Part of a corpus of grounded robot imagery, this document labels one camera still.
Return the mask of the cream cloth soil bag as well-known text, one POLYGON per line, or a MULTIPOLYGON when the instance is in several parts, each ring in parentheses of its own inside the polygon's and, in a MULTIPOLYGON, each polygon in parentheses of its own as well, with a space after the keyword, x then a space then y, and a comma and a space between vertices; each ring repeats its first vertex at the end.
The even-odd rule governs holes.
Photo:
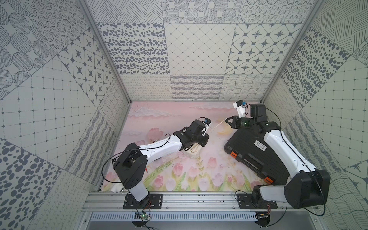
POLYGON ((188 150, 183 150, 183 153, 188 158, 195 159, 195 158, 198 158, 200 156, 202 148, 203 147, 201 145, 196 143, 192 147, 190 147, 188 150))

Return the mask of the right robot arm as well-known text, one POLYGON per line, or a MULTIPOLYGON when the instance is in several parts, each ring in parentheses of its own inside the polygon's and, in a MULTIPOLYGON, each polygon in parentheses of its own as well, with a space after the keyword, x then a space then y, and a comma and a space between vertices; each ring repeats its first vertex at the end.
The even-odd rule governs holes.
POLYGON ((225 122, 236 132, 224 146, 227 154, 255 172, 265 185, 255 186, 251 201, 284 202, 294 209, 325 205, 331 177, 310 163, 286 138, 281 123, 269 121, 264 104, 233 104, 238 114, 225 122))

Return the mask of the white pipe elbow fitting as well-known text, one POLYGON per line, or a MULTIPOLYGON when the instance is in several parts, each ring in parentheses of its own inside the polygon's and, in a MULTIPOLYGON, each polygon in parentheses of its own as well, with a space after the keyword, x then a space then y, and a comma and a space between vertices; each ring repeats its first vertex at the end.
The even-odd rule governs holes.
POLYGON ((111 191, 114 193, 122 193, 124 191, 124 186, 122 183, 114 184, 111 188, 111 191))

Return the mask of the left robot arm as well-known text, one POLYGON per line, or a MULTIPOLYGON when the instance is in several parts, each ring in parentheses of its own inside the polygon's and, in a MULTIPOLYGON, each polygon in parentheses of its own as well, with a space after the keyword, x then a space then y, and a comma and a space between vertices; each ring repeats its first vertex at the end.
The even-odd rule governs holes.
POLYGON ((205 147, 209 134, 211 120, 206 117, 194 120, 167 138, 148 145, 138 146, 130 143, 119 157, 112 160, 112 166, 123 187, 134 197, 135 201, 149 200, 149 191, 142 179, 147 165, 167 155, 184 152, 197 155, 205 147))

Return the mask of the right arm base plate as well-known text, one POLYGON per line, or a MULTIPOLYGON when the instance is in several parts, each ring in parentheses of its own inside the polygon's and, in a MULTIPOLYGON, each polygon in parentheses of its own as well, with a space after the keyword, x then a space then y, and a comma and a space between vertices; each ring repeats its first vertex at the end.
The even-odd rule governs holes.
POLYGON ((240 209, 277 209, 277 203, 274 201, 265 201, 261 197, 261 186, 255 186, 252 193, 246 193, 244 191, 235 192, 235 200, 238 202, 240 209))

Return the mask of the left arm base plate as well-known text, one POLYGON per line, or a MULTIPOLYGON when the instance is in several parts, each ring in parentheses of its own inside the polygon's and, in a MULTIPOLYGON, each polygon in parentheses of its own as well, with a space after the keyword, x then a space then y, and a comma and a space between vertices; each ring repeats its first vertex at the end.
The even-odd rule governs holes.
POLYGON ((123 209, 161 209, 163 194, 148 194, 142 201, 137 201, 131 193, 125 196, 123 209))

